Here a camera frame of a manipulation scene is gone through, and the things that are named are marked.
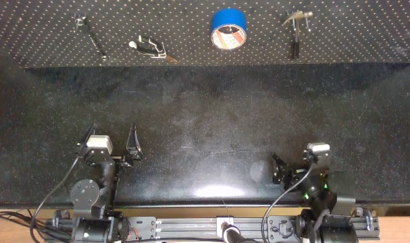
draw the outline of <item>speckled black surface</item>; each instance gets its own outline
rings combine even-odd
[[[271,153],[298,163],[311,141],[356,174],[358,203],[410,203],[410,64],[21,70],[0,54],[0,207],[39,204],[93,122],[116,152],[138,126],[145,160],[122,168],[119,207],[269,204]]]

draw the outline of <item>perforated board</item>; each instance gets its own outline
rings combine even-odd
[[[228,7],[247,17],[247,42],[234,51],[217,49],[209,37],[212,16]],[[281,19],[296,10],[313,17],[311,32],[300,23],[301,55],[293,60],[293,27]],[[108,61],[75,31],[78,12]],[[0,46],[25,68],[173,65],[134,52],[128,43],[139,35],[163,42],[179,65],[410,62],[410,0],[0,1]]]

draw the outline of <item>black countertop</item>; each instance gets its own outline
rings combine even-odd
[[[145,159],[121,169],[118,207],[268,205],[271,154],[300,163],[315,141],[355,174],[358,204],[410,204],[409,64],[21,70],[0,56],[0,207],[38,205],[94,122],[116,153],[138,128]],[[90,171],[47,206],[70,206]]]

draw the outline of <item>wooden floor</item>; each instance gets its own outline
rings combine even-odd
[[[127,210],[126,215],[164,217],[215,217],[225,215],[227,210],[235,217],[260,217],[262,209],[133,209]],[[296,215],[301,209],[276,209],[272,215]],[[43,211],[41,216],[49,218],[53,211]],[[405,242],[410,243],[410,217],[379,217],[380,243]],[[31,243],[29,229],[8,221],[0,222],[0,242]]]

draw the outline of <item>blue tape roll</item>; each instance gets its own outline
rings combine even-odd
[[[241,47],[247,40],[247,20],[237,9],[223,9],[212,18],[211,41],[223,50]]]

